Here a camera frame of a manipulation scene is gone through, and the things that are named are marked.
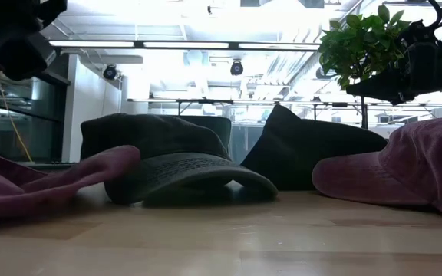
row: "pink cap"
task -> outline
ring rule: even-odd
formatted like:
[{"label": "pink cap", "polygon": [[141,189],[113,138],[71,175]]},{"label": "pink cap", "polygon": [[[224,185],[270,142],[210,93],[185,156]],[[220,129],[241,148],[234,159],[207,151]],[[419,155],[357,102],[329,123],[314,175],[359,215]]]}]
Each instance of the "pink cap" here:
[{"label": "pink cap", "polygon": [[381,151],[320,161],[313,183],[323,194],[380,205],[432,205],[442,212],[442,119],[395,130]]}]

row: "desk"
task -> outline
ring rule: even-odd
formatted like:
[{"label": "desk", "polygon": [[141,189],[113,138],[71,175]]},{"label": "desk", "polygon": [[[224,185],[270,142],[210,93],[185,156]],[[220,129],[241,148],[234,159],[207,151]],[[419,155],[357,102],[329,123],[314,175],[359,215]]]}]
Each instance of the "desk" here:
[{"label": "desk", "polygon": [[92,189],[65,215],[0,226],[0,276],[442,275],[434,213],[312,192],[257,205],[125,208]]}]

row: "glass wall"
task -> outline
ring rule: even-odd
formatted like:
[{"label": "glass wall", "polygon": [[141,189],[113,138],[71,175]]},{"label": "glass wall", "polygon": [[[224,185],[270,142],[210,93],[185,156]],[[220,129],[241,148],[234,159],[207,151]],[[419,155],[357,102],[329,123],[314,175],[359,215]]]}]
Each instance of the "glass wall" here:
[{"label": "glass wall", "polygon": [[34,162],[61,161],[66,86],[36,77],[13,81],[4,75],[1,85],[0,156],[29,161],[25,145]]}]

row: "yellow cable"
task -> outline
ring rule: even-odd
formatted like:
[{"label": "yellow cable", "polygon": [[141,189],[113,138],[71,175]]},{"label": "yellow cable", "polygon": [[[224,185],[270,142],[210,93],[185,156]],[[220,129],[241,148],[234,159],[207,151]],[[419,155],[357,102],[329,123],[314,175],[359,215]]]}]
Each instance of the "yellow cable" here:
[{"label": "yellow cable", "polygon": [[3,102],[5,103],[6,110],[8,111],[9,120],[12,122],[13,130],[15,130],[18,141],[20,142],[21,146],[23,147],[23,150],[25,151],[25,154],[27,155],[28,161],[33,162],[33,160],[30,157],[30,153],[28,153],[27,147],[25,146],[25,143],[23,143],[23,140],[21,139],[20,133],[18,132],[18,129],[16,128],[15,122],[13,121],[12,114],[9,111],[8,103],[6,102],[5,90],[3,89],[3,86],[1,85],[1,80],[0,80],[0,92],[3,97]]}]

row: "white wall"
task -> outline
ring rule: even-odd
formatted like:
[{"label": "white wall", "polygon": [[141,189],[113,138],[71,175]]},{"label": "white wall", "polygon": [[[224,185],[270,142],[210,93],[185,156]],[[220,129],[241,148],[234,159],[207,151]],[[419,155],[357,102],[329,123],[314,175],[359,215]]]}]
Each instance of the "white wall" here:
[{"label": "white wall", "polygon": [[68,80],[71,86],[66,95],[62,160],[78,162],[83,142],[81,123],[120,112],[122,92],[85,67],[75,54],[69,56]]}]

